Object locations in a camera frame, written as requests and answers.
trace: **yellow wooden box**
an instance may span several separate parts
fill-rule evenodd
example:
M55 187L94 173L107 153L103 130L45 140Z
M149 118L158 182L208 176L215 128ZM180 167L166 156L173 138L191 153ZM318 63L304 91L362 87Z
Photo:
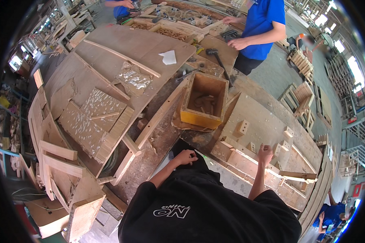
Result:
M213 115L203 113L195 106L198 97L213 96ZM224 119L228 95L228 80L212 75L193 72L187 85L184 100L181 105L181 121L204 128L216 129Z

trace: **concrete floor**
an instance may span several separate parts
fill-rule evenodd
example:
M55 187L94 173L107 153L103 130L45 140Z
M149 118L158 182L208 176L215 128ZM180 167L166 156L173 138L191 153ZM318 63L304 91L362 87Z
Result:
M150 4L150 0L142 1L142 6L147 4ZM115 23L115 19L112 15L112 8L104 7L104 3L102 3L102 10L98 6L96 6L94 10L97 12L96 16L93 17L97 26L102 26L108 23ZM289 10L285 17L287 36L294 36L299 33L309 33L306 29L306 26L308 25L305 22L302 22L300 17L296 16L296 14L291 12L291 10ZM51 58L49 58L49 55L41 56L38 60L38 64L34 67L32 73L40 68L43 79L47 81L53 74L56 67L65 57L66 56L64 54ZM292 69L288 65L286 58L287 54L277 45L273 45L267 59L258 68L253 70L249 77L257 82L259 85L261 85L273 97L279 98L282 92L291 83L294 82L296 85L300 85L302 83L301 77L298 75L296 70ZM324 62L326 62L326 59L323 56L322 52L318 49L315 50L313 52L314 81L321 87L321 89L326 92L330 99L332 110L332 123L334 124L334 126L332 129L326 128L321 119L316 115L316 103L315 101L313 101L311 109L312 112L316 115L316 121L313 126L312 132L314 133L315 138L317 138L318 135L329 133L330 141L333 141L333 143L336 144L338 148L340 148L342 115L340 100L326 75ZM29 91L31 96L34 96L34 94L36 93L36 87L33 82L33 76L30 77L30 80L31 81ZM219 172L221 174L221 182L226 188L229 188L242 196L248 196L251 190L250 184L240 180L238 177L234 176L232 173L230 173L214 161L210 162L208 160L207 165L211 170ZM341 180L337 175L335 176L332 182L332 194L336 202L341 200L344 191L347 191L350 187L350 180L351 179ZM80 240L80 242L95 242L90 240L93 238L91 235L95 233L95 231L91 230L83 237L82 240ZM307 235L303 238L302 242L315 242L317 237L317 229L311 228L308 231Z

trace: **hammer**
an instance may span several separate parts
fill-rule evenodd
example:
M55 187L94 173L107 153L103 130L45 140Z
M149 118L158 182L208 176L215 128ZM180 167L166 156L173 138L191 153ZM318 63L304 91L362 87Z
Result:
M220 60L219 56L218 56L218 49L215 48L208 48L205 50L205 54L207 55L214 55L216 57L216 60L219 62L219 65L224 69L224 76L226 77L226 79L228 81L230 81L230 77L227 74L226 68L224 67L222 61Z

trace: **white paper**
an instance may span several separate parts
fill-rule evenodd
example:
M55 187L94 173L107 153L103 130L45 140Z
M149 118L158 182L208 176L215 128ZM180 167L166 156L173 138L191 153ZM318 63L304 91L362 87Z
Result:
M174 55L174 50L172 51L167 51L165 53L160 53L160 56L163 56L162 62L165 65L170 65L170 64L176 64L176 56Z

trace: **person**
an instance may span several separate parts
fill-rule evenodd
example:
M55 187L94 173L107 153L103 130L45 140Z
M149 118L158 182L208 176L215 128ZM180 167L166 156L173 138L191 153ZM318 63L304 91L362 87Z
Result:
M246 22L241 38L228 45L239 52L234 67L249 75L266 58L273 42L286 38L283 0L248 0L247 17L225 17L224 24Z
M304 45L305 51L307 53L308 48L312 47L315 44L315 38L313 36L303 33L287 38L286 41L289 43L289 47L295 45L297 50L299 50Z
M129 13L127 9L133 9L132 0L106 0L104 3L106 7L114 8L114 17L117 21L124 17L135 17L140 14L140 12Z
M270 146L261 145L248 198L223 186L220 174L179 140L170 162L143 182L118 227L119 242L297 242L301 225L272 190L264 190Z
M320 209L318 217L316 217L312 224L313 227L319 227L319 233L321 234L334 231L342 221L349 220L355 211L355 209L352 208L350 213L346 215L346 205L335 202L332 197L331 188L328 190L328 197L331 206L324 203Z

